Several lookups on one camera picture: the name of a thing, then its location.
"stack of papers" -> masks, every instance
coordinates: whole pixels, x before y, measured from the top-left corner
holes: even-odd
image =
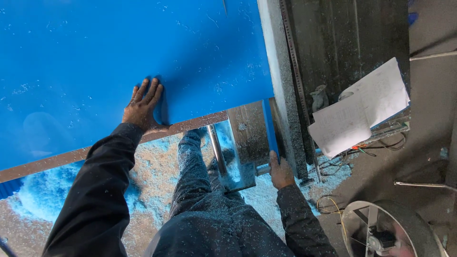
[[[370,138],[371,130],[409,105],[396,58],[390,59],[341,93],[341,99],[313,113],[309,134],[333,158]]]

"yellow wire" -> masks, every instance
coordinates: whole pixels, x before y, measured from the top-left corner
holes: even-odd
[[[329,197],[329,196],[322,196],[321,198],[319,198],[319,199],[317,200],[317,202],[316,202],[316,208],[317,208],[317,210],[319,210],[319,201],[320,201],[322,198],[328,198],[328,199],[330,199],[330,201],[333,202],[333,204],[335,205],[336,209],[338,210],[338,211],[329,211],[329,212],[330,212],[330,213],[338,213],[338,214],[340,215],[341,226],[343,227],[344,236],[345,236],[345,238],[346,238],[346,244],[349,244],[349,241],[347,240],[346,228],[344,227],[343,216],[341,215],[343,212],[340,211],[340,208],[338,208],[338,205],[336,204],[336,202],[335,202],[331,197]]]

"hand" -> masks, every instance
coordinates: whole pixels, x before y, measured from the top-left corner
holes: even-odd
[[[128,122],[139,126],[145,134],[159,131],[167,131],[170,126],[158,124],[153,116],[154,108],[159,102],[164,86],[159,84],[159,80],[154,78],[148,93],[144,92],[148,87],[149,79],[144,79],[141,87],[133,88],[132,99],[124,109],[122,122]]]
[[[276,189],[279,190],[288,185],[295,184],[292,168],[284,158],[281,158],[281,164],[278,164],[278,156],[275,151],[270,151],[270,163],[268,165],[271,167],[271,182],[273,182],[273,186]]]

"left hand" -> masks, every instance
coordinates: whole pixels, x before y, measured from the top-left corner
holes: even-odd
[[[148,84],[149,79],[146,78],[140,88],[137,86],[133,88],[132,99],[124,109],[122,122],[139,126],[145,134],[168,131],[170,126],[158,124],[153,116],[154,108],[160,100],[164,86],[159,84],[158,79],[153,78],[151,87],[144,96]]]

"ruler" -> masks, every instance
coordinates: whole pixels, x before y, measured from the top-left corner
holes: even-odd
[[[286,31],[286,38],[287,38],[287,45],[289,47],[289,54],[290,54],[290,58],[292,60],[293,76],[294,76],[295,82],[297,84],[296,88],[297,88],[297,92],[298,92],[298,97],[300,98],[300,105],[302,106],[303,115],[305,116],[305,121],[306,121],[306,125],[307,125],[306,129],[308,129],[308,127],[310,126],[308,108],[306,107],[305,91],[303,88],[302,77],[300,75],[300,70],[298,69],[297,52],[295,50],[295,44],[293,42],[292,28],[290,27],[290,20],[289,20],[289,14],[287,12],[286,1],[279,0],[279,5],[281,7],[282,21],[284,23],[284,30]],[[316,168],[317,180],[318,180],[318,183],[321,183],[321,176],[320,176],[319,162],[317,160],[316,147],[314,146],[314,141],[311,138],[311,136],[309,136],[309,138],[310,138],[311,149],[313,151],[313,162],[314,162],[314,166]]]

